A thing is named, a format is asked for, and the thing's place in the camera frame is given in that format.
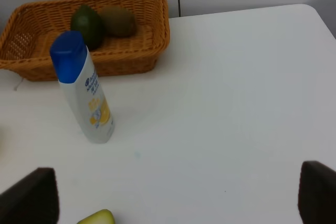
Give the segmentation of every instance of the basket rim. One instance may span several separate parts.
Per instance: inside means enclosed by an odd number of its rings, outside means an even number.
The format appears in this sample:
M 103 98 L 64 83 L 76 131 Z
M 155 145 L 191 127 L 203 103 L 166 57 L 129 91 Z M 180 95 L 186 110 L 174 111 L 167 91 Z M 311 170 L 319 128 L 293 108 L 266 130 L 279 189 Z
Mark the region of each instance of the basket rim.
M 13 26 L 13 24 L 15 23 L 15 21 L 18 19 L 19 17 L 19 13 L 24 10 L 25 8 L 31 7 L 31 6 L 36 6 L 36 5 L 53 5 L 53 4 L 57 4 L 59 2 L 78 2 L 81 0 L 49 0 L 49 1 L 38 1 L 38 2 L 30 2 L 30 3 L 26 3 L 26 4 L 22 4 L 21 6 L 17 7 L 13 13 L 11 14 L 10 18 L 7 21 L 7 24 L 5 26 L 5 29 L 3 30 L 1 36 L 0 36 L 0 55 L 1 55 L 1 50 L 2 47 L 4 45 L 4 43 L 6 42 L 6 40 L 8 39 L 10 30 Z M 169 29 L 169 14 L 168 14 L 168 10 L 167 8 L 165 8 L 165 6 L 167 6 L 167 0 L 161 0 L 162 3 L 162 7 L 163 7 L 163 25 L 164 25 L 164 37 L 162 37 L 161 42 L 155 46 L 155 47 L 149 47 L 149 48 L 145 48 L 145 49 L 140 49 L 139 52 L 137 53 L 136 56 L 126 56 L 123 55 L 123 57 L 121 57 L 120 59 L 123 60 L 132 60 L 135 58 L 141 58 L 141 57 L 152 57 L 155 54 L 158 54 L 160 51 L 163 51 L 169 44 L 170 42 L 170 29 Z M 114 55 L 117 56 L 124 54 L 124 51 L 121 52 L 114 52 L 114 53 L 103 53 L 103 51 L 93 51 L 90 52 L 92 59 L 98 62 L 108 62 L 109 60 L 106 59 L 106 55 Z M 21 68 L 26 68 L 27 65 L 30 65 L 32 62 L 41 62 L 44 61 L 44 65 L 46 67 L 48 66 L 52 66 L 52 61 L 50 57 L 40 57 L 40 58 L 26 58 L 26 59 L 18 59 L 18 60 L 11 60 L 11 59 L 0 59 L 0 69 L 9 69 L 9 70 L 15 70 L 15 69 L 21 69 Z M 16 64 L 15 69 L 11 68 L 12 64 Z

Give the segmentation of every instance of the white bottle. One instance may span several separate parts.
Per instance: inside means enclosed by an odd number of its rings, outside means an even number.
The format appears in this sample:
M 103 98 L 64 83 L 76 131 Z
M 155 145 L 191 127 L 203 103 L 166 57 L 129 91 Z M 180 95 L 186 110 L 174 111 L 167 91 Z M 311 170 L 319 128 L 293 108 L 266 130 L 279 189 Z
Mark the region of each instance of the white bottle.
M 50 48 L 59 84 L 85 136 L 106 143 L 113 118 L 98 80 L 90 52 L 78 31 L 62 33 Z

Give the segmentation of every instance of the orange wicker basket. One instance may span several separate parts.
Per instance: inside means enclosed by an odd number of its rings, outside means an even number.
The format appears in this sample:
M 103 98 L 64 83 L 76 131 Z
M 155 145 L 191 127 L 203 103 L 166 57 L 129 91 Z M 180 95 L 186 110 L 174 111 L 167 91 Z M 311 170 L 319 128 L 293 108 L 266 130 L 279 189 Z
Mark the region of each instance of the orange wicker basket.
M 129 38 L 106 37 L 91 51 L 99 76 L 144 73 L 155 67 L 168 46 L 167 0 L 56 0 L 17 8 L 0 37 L 0 68 L 30 81 L 56 80 L 49 49 L 56 37 L 70 29 L 70 19 L 82 4 L 99 11 L 119 5 L 135 14 L 137 33 Z

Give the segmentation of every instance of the yellow lemon graphic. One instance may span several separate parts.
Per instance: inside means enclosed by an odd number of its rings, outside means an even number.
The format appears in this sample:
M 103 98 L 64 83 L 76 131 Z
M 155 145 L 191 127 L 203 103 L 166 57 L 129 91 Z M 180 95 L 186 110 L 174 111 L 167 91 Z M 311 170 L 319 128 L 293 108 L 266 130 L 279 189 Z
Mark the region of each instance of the yellow lemon graphic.
M 101 104 L 100 112 L 101 112 L 101 118 L 99 122 L 102 125 L 104 125 L 110 119 L 110 109 L 109 109 L 109 106 L 107 105 L 106 99 L 104 99 L 103 103 Z
M 94 116 L 92 116 L 92 117 L 90 118 L 90 123 L 91 123 L 92 125 L 95 125 L 96 122 L 97 122 L 97 120 L 95 119 Z

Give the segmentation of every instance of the kiwi fruit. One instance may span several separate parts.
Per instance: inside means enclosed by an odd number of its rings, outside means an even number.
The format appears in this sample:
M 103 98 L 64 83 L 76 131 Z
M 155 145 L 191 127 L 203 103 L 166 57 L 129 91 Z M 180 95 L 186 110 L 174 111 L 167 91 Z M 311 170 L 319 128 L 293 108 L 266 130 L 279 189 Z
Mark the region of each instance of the kiwi fruit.
M 135 16 L 126 8 L 106 6 L 101 9 L 99 15 L 108 35 L 128 37 L 135 34 L 137 30 Z

